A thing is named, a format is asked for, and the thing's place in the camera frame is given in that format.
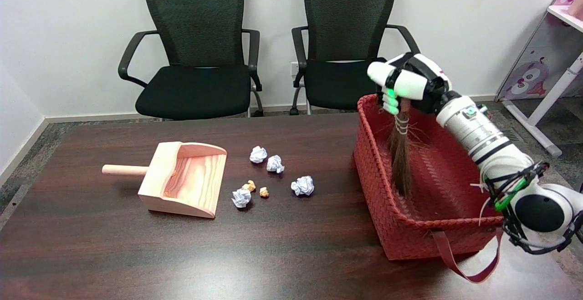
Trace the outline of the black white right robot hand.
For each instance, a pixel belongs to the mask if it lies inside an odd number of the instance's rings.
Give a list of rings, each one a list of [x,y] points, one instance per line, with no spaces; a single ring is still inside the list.
[[[367,76],[378,86],[378,103],[391,115],[414,108],[436,114],[441,98],[453,89],[444,71],[423,54],[407,52],[388,62],[374,61]]]

